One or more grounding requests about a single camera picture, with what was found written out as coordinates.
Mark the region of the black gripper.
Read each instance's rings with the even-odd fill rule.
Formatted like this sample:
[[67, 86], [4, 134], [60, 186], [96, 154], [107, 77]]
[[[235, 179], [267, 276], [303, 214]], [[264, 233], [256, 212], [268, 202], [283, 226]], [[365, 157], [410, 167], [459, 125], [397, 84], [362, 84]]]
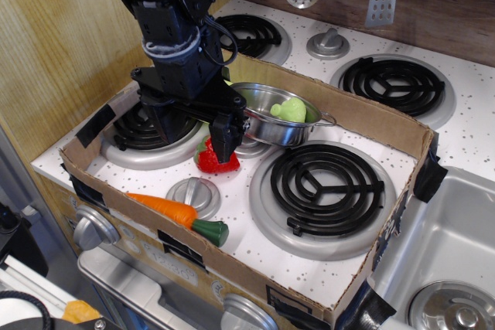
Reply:
[[170, 145], [207, 122], [220, 164], [228, 163], [244, 136], [246, 100], [224, 82], [226, 65], [218, 38], [181, 43], [142, 40], [151, 67], [131, 72], [141, 104], [162, 140]]

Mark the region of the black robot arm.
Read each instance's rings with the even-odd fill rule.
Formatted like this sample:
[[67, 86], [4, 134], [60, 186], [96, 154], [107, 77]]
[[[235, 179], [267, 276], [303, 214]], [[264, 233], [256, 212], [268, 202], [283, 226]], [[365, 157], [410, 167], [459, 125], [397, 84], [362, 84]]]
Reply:
[[226, 163], [242, 142], [246, 100], [229, 87], [220, 37], [228, 31], [209, 14], [215, 0], [121, 0], [142, 32], [153, 62], [136, 68], [142, 106], [167, 143], [178, 141], [192, 119], [208, 123], [213, 151]]

